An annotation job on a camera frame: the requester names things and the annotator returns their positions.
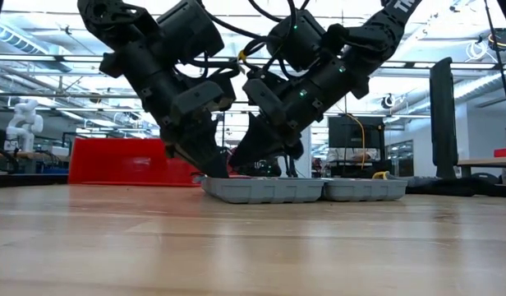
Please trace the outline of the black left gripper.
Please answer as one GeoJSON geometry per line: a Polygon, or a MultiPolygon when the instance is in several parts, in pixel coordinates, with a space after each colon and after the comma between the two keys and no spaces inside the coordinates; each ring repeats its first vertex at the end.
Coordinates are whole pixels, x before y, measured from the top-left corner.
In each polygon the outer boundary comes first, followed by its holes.
{"type": "Polygon", "coordinates": [[[210,108],[223,91],[205,81],[184,91],[173,67],[184,57],[184,47],[163,40],[108,41],[112,50],[100,69],[124,76],[138,94],[143,109],[159,125],[167,154],[181,158],[212,178],[227,178],[226,160],[216,144],[218,122],[210,108]]]}

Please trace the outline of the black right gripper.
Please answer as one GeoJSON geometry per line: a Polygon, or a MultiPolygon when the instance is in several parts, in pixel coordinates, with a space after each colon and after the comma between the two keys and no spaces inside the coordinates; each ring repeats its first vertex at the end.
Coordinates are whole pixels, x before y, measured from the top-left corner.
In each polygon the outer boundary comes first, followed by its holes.
{"type": "Polygon", "coordinates": [[[345,59],[331,57],[317,62],[305,75],[288,82],[277,95],[259,78],[242,87],[258,105],[258,116],[248,113],[246,135],[229,159],[239,167],[286,154],[301,158],[301,132],[344,95],[368,93],[368,76],[345,59]]]}

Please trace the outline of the grey-blue plastic tool case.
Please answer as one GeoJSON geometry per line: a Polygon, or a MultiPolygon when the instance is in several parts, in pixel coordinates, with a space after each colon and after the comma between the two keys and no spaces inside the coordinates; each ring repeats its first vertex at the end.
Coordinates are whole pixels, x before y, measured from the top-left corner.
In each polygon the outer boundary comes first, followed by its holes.
{"type": "Polygon", "coordinates": [[[283,204],[324,201],[396,201],[407,182],[358,178],[200,178],[210,196],[231,204],[283,204]]]}

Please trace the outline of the person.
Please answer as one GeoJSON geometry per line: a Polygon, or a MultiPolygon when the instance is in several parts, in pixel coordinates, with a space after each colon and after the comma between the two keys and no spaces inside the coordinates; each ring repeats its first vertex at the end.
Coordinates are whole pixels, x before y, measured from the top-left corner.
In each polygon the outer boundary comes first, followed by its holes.
{"type": "Polygon", "coordinates": [[[254,163],[245,164],[236,171],[240,175],[252,177],[280,177],[282,170],[276,158],[268,158],[266,160],[258,160],[254,163]]]}

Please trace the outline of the white building column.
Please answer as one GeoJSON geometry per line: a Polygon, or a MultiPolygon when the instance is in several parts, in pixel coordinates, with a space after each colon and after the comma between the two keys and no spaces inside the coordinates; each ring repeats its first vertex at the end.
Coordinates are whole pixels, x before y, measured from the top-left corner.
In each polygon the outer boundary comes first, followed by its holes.
{"type": "Polygon", "coordinates": [[[302,156],[295,161],[297,174],[300,178],[311,177],[311,128],[307,127],[301,132],[301,143],[303,147],[302,156]]]}

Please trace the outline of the black monitor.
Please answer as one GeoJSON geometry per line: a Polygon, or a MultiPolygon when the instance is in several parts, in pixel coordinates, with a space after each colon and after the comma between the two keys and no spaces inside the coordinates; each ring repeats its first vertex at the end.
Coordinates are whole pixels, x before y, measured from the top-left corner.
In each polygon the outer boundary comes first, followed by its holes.
{"type": "Polygon", "coordinates": [[[329,148],[384,148],[382,118],[363,117],[357,122],[348,116],[328,118],[329,148]]]}

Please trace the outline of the cluttered workbench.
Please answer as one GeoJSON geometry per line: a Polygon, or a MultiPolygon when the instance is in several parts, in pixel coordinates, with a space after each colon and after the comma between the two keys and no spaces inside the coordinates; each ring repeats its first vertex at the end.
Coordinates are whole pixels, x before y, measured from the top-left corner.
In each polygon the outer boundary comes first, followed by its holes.
{"type": "Polygon", "coordinates": [[[69,156],[57,156],[47,150],[35,152],[0,150],[0,172],[66,174],[70,160],[69,156]]]}

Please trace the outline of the grey and black work glove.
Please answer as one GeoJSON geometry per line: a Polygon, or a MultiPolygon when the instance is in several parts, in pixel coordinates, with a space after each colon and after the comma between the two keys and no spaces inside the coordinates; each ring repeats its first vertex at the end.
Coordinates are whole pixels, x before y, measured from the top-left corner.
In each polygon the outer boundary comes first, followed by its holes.
{"type": "Polygon", "coordinates": [[[397,177],[389,171],[374,173],[373,179],[405,181],[406,194],[472,197],[502,197],[505,191],[480,178],[397,177]]]}

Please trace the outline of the wooden workbench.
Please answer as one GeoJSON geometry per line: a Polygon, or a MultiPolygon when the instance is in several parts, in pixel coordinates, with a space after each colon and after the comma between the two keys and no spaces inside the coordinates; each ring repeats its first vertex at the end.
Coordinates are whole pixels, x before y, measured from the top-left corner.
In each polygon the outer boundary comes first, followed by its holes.
{"type": "Polygon", "coordinates": [[[483,160],[459,160],[458,167],[461,169],[463,178],[476,178],[494,185],[504,185],[503,175],[496,177],[490,173],[472,173],[472,168],[506,169],[506,157],[494,157],[483,160]]]}

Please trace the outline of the thin black pole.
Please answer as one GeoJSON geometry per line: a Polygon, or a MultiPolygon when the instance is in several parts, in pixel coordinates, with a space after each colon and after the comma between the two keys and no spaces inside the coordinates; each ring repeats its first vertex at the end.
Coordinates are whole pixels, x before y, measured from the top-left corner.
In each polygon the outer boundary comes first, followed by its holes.
{"type": "Polygon", "coordinates": [[[494,45],[494,51],[495,51],[496,59],[497,59],[497,68],[499,69],[500,78],[501,78],[503,90],[504,90],[504,96],[505,96],[505,100],[506,100],[506,77],[504,74],[504,64],[503,64],[503,60],[500,55],[497,37],[496,37],[496,33],[495,33],[495,28],[494,28],[491,14],[490,14],[490,8],[488,5],[488,0],[483,0],[483,2],[485,4],[485,13],[487,15],[487,20],[488,20],[489,27],[490,27],[490,36],[492,37],[492,43],[494,45]]]}

